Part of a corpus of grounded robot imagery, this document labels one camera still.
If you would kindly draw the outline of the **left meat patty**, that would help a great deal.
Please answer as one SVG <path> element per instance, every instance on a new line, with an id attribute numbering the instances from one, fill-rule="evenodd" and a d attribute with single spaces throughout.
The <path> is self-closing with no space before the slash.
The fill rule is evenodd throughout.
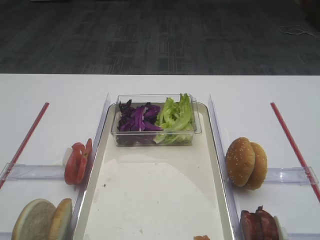
<path id="1" fill-rule="evenodd" d="M 247 210 L 241 211 L 240 224 L 245 240 L 262 240 L 261 217 Z"/>

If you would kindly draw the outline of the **green lettuce leaves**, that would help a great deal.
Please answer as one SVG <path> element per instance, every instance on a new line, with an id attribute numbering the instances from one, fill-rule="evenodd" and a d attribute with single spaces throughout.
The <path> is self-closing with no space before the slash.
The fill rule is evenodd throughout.
<path id="1" fill-rule="evenodd" d="M 158 114 L 155 125 L 164 131 L 191 132 L 193 128 L 193 110 L 188 94 L 180 94 L 180 99 L 175 102 L 168 97 L 164 103 L 162 111 Z M 191 134 L 158 134 L 154 141 L 163 145 L 189 145 L 192 143 Z"/>

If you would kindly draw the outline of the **golden bun bottom half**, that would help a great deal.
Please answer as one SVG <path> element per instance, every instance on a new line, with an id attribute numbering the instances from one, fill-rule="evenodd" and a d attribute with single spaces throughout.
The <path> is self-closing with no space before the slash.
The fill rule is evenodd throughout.
<path id="1" fill-rule="evenodd" d="M 63 199 L 57 206 L 48 233 L 49 240 L 64 240 L 72 218 L 72 200 Z"/>

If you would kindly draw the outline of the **right red tape strip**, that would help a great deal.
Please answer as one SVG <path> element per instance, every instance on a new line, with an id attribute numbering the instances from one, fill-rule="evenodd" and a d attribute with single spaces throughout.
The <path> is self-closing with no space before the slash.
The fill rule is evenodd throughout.
<path id="1" fill-rule="evenodd" d="M 279 121 L 279 123 L 280 123 L 280 125 L 281 125 L 281 127 L 282 127 L 282 129 L 283 129 L 283 131 L 284 131 L 284 133 L 285 133 L 285 135 L 286 135 L 286 137 L 287 137 L 287 139 L 288 139 L 288 141 L 289 141 L 289 143 L 290 143 L 290 145 L 291 145 L 291 147 L 292 147 L 292 149 L 293 149 L 293 151 L 294 151 L 294 153 L 295 153 L 295 155 L 296 155 L 296 157 L 297 157 L 297 159 L 298 159 L 298 161 L 299 161 L 299 163 L 301 165 L 301 167 L 304 169 L 304 172 L 305 172 L 307 178 L 309 179 L 309 182 L 311 184 L 313 192 L 315 193 L 315 195 L 316 195 L 316 197 L 317 197 L 317 199 L 319 201 L 320 200 L 320 188 L 319 188 L 318 184 L 316 183 L 315 177 L 312 175 L 309 166 L 307 165 L 306 161 L 304 160 L 304 157 L 301 154 L 301 151 L 299 150 L 299 148 L 298 148 L 298 146 L 297 146 L 297 144 L 296 144 L 296 142 L 295 142 L 290 130 L 288 129 L 288 127 L 287 127 L 287 125 L 286 125 L 286 123 L 285 123 L 285 121 L 284 121 L 279 109 L 277 108 L 276 104 L 274 102 L 271 102 L 270 106 L 271 106 L 275 116 L 277 117 L 277 119 L 278 119 L 278 121 Z"/>

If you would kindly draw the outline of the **upper right clear holder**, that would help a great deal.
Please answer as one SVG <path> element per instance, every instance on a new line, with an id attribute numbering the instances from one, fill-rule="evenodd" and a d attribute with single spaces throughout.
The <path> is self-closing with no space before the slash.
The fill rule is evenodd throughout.
<path id="1" fill-rule="evenodd" d="M 318 185 L 319 180 L 313 169 L 307 167 L 268 168 L 264 183 Z"/>

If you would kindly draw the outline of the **right long clear rail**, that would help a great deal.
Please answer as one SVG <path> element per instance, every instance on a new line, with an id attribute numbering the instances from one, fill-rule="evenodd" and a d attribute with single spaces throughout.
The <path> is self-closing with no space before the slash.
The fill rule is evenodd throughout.
<path id="1" fill-rule="evenodd" d="M 223 195 L 228 215 L 229 228 L 233 240 L 243 240 L 243 232 L 240 224 L 239 214 L 237 211 L 236 201 L 233 192 L 233 185 L 229 181 L 227 167 L 225 163 L 225 153 L 219 123 L 217 119 L 215 105 L 212 96 L 208 98 L 208 110 L 210 116 L 210 124 L 212 128 L 212 135 L 214 138 L 214 145 L 217 155 L 217 162 L 219 165 L 220 178 L 223 186 Z"/>

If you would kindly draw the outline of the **left red tape strip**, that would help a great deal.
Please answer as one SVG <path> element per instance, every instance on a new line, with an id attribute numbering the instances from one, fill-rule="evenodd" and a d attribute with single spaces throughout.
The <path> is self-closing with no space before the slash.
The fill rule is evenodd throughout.
<path id="1" fill-rule="evenodd" d="M 7 180 L 7 177 L 15 164 L 17 163 L 21 153 L 23 152 L 24 148 L 26 147 L 29 139 L 31 138 L 33 132 L 35 131 L 36 127 L 38 126 L 39 122 L 41 121 L 43 115 L 45 114 L 46 110 L 48 109 L 48 106 L 50 105 L 49 102 L 46 102 L 42 109 L 40 110 L 39 114 L 37 115 L 36 119 L 34 120 L 33 124 L 31 125 L 29 131 L 27 132 L 26 136 L 24 137 L 22 143 L 20 144 L 18 150 L 16 151 L 15 155 L 13 156 L 12 160 L 8 164 L 8 167 L 5 167 L 3 169 L 3 174 L 0 177 L 0 188 L 3 187 L 4 183 Z"/>

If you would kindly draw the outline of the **left tomato slice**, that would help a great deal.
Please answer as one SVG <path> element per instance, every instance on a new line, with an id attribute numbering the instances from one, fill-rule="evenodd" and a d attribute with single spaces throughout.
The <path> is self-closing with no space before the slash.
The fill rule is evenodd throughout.
<path id="1" fill-rule="evenodd" d="M 75 143 L 71 148 L 73 149 L 70 155 L 67 165 L 64 171 L 64 180 L 68 185 L 76 185 L 77 174 L 79 170 L 79 165 L 81 161 L 81 149 L 84 145 L 80 142 Z"/>

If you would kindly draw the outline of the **clear holder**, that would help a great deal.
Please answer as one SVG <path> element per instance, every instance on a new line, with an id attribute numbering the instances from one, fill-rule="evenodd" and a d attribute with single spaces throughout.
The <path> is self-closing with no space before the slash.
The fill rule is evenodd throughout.
<path id="1" fill-rule="evenodd" d="M 268 168 L 264 183 L 318 185 L 319 180 L 313 169 L 307 167 Z"/>
<path id="2" fill-rule="evenodd" d="M 64 180 L 62 165 L 28 165 L 7 163 L 3 168 L 1 180 Z"/>
<path id="3" fill-rule="evenodd" d="M 11 232 L 0 232 L 0 240 L 11 240 L 12 233 Z"/>

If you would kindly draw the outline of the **bun top rear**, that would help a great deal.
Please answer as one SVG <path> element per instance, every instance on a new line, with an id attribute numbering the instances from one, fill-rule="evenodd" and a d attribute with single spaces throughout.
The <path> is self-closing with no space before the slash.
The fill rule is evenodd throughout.
<path id="1" fill-rule="evenodd" d="M 266 179 L 268 160 L 264 149 L 258 143 L 251 142 L 250 144 L 255 153 L 255 163 L 251 176 L 244 187 L 249 190 L 257 190 L 262 186 Z"/>

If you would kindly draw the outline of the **lower left clear holder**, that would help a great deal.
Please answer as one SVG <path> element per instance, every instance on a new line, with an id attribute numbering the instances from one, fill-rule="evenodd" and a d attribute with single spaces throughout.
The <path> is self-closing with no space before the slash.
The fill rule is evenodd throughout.
<path id="1" fill-rule="evenodd" d="M 12 233 L 11 232 L 0 232 L 0 240 L 11 240 Z"/>

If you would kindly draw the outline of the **right meat patty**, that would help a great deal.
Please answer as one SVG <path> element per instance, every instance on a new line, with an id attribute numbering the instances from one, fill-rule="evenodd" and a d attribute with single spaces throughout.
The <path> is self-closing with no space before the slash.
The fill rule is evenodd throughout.
<path id="1" fill-rule="evenodd" d="M 261 218 L 261 229 L 264 240 L 279 240 L 279 233 L 277 224 L 273 216 L 267 211 L 263 210 L 263 206 L 259 206 L 255 211 Z"/>

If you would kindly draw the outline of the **meat patty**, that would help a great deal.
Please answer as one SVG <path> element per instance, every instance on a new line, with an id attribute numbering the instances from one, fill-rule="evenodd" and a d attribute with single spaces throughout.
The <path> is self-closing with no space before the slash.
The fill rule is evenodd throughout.
<path id="1" fill-rule="evenodd" d="M 261 217 L 247 210 L 241 211 L 240 224 L 245 240 L 262 240 Z"/>
<path id="2" fill-rule="evenodd" d="M 279 240 L 279 233 L 277 224 L 273 216 L 267 211 L 263 210 L 263 206 L 259 206 L 255 211 L 261 218 L 261 229 L 264 240 Z"/>

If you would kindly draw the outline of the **right tomato slice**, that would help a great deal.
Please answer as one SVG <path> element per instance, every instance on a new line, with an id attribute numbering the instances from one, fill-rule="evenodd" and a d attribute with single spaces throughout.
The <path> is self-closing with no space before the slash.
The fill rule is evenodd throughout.
<path id="1" fill-rule="evenodd" d="M 81 159 L 79 163 L 79 168 L 78 168 L 78 173 L 77 173 L 77 178 L 76 182 L 80 184 L 83 181 L 87 163 L 88 163 L 88 158 L 90 157 L 90 154 L 92 152 L 92 139 L 89 138 L 86 142 L 86 145 L 81 148 Z"/>

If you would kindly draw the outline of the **white metal tray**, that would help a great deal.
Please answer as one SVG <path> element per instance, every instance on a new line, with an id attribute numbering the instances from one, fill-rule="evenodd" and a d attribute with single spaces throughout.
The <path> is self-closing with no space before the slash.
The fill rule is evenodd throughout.
<path id="1" fill-rule="evenodd" d="M 74 232 L 76 240 L 230 240 L 209 112 L 188 146 L 116 146 L 106 122 Z"/>

